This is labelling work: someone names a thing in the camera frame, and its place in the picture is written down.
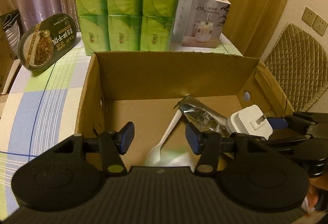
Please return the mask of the person hand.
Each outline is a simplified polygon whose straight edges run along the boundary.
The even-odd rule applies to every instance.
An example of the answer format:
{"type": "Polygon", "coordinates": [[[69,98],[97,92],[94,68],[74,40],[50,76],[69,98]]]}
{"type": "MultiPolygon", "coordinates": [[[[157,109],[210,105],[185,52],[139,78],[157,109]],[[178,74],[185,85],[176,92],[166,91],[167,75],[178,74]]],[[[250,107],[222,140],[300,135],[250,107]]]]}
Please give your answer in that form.
{"type": "Polygon", "coordinates": [[[308,209],[313,209],[319,200],[319,189],[325,190],[326,184],[323,183],[319,178],[311,178],[310,179],[310,187],[308,193],[306,195],[308,209]]]}

